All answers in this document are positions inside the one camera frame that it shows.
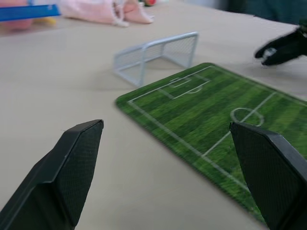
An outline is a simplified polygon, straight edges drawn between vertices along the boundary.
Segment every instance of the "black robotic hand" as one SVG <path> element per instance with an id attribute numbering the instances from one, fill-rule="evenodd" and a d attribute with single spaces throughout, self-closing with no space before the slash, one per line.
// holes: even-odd
<path id="1" fill-rule="evenodd" d="M 302 20 L 294 32 L 266 44 L 255 53 L 255 58 L 262 58 L 262 65 L 273 66 L 302 55 L 307 55 L 307 20 Z"/>

